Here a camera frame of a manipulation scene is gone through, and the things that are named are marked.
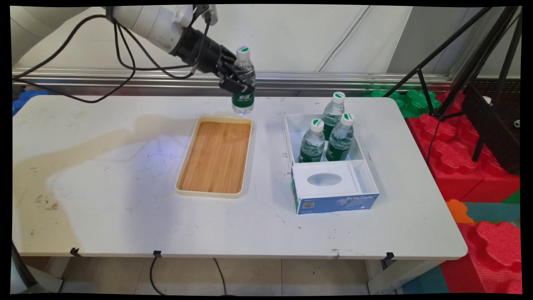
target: plastic water bottle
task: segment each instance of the plastic water bottle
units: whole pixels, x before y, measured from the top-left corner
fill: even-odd
[[[250,48],[240,46],[237,48],[237,60],[233,64],[233,69],[239,78],[246,84],[255,86],[254,65],[250,61]],[[233,111],[239,115],[248,114],[254,109],[255,91],[251,93],[231,94]]]
[[[335,92],[333,94],[331,102],[324,109],[322,114],[322,121],[324,121],[324,136],[326,140],[329,140],[333,127],[341,120],[342,114],[344,114],[344,98],[346,96],[343,92]]]
[[[329,137],[329,144],[326,150],[326,160],[343,161],[348,155],[348,150],[353,142],[353,115],[345,113],[341,121],[335,125]]]
[[[298,162],[319,162],[324,151],[324,122],[321,119],[311,121],[309,130],[305,133],[300,147]]]

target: white bottle cap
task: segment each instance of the white bottle cap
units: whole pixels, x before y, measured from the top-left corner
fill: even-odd
[[[351,126],[355,120],[353,119],[353,115],[350,113],[344,113],[341,118],[341,124],[344,126]]]
[[[237,48],[237,60],[246,61],[250,59],[250,48],[248,46],[240,46]]]
[[[311,121],[310,129],[314,132],[322,132],[324,130],[324,121],[321,119],[314,119]]]
[[[346,98],[346,96],[343,92],[335,92],[333,93],[332,101],[334,103],[341,104],[344,103],[344,98]]]

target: wooden tray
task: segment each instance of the wooden tray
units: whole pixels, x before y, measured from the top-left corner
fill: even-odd
[[[177,178],[177,192],[193,196],[240,197],[251,135],[251,120],[199,118]]]

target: green bottle label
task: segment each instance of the green bottle label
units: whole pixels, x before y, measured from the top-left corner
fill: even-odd
[[[303,151],[300,150],[300,157],[298,157],[298,162],[319,162],[321,157],[322,153],[316,156],[311,156],[303,153]]]
[[[231,94],[231,102],[237,107],[250,107],[254,103],[255,91],[251,93]]]
[[[348,156],[349,150],[349,148],[345,150],[335,148],[330,143],[328,144],[328,150],[326,150],[326,159],[328,161],[343,161]]]
[[[332,134],[333,126],[326,125],[326,122],[324,122],[324,138],[326,140],[329,140],[329,135]]]

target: tissue box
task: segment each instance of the tissue box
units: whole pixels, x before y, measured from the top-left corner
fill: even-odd
[[[285,115],[296,213],[370,209],[379,191],[357,135],[344,161],[328,162],[323,153],[320,162],[298,163],[300,145],[311,120],[321,118],[322,114]]]

